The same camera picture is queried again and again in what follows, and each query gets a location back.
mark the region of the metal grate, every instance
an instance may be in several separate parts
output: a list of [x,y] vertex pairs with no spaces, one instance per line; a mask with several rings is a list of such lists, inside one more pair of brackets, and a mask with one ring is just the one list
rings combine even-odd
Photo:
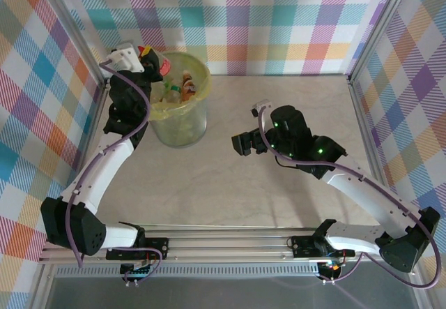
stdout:
[[[97,264],[79,269],[75,265],[60,265],[56,278],[108,278],[119,277],[119,264]],[[162,277],[214,277],[214,278],[266,278],[277,276],[314,276],[318,274],[317,263],[287,262],[259,264],[165,264],[153,276]],[[146,273],[132,273],[145,276]]]

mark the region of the table surface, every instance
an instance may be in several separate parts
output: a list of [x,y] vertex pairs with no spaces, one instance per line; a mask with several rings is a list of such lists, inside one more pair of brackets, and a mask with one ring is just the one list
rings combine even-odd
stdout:
[[98,217],[135,224],[317,227],[326,218],[376,224],[343,193],[279,167],[270,153],[242,157],[233,150],[231,136],[257,127],[250,109],[265,98],[302,111],[313,134],[331,137],[369,168],[345,77],[213,77],[203,138],[173,149],[149,127],[105,192]]

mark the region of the clear plastic bin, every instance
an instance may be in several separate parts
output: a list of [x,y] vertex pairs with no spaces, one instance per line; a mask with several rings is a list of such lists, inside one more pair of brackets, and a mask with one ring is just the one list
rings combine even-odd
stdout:
[[210,92],[209,69],[198,58],[184,52],[162,52],[171,62],[172,77],[182,80],[188,70],[197,92],[188,101],[154,103],[149,121],[161,142],[172,147],[182,147],[199,141],[206,131],[206,98]]

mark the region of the white floor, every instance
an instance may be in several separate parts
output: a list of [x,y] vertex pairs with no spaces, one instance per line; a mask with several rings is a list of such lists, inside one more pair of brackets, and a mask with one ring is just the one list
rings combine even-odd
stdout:
[[336,140],[368,168],[345,77],[214,77],[203,139],[171,149],[148,128],[106,191],[98,217],[137,224],[317,227],[326,218],[376,224],[334,188],[277,166],[270,153],[241,157],[233,150],[231,136],[256,128],[250,109],[264,98],[295,106],[313,134]]

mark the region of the trash can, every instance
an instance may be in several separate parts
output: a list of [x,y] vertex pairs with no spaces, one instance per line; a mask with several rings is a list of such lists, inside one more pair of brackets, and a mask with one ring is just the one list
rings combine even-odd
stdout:
[[197,92],[184,103],[153,103],[149,121],[160,141],[167,146],[188,146],[198,142],[206,131],[209,69],[198,58],[185,52],[169,51],[162,54],[170,60],[175,80],[183,79],[184,70],[190,72]]

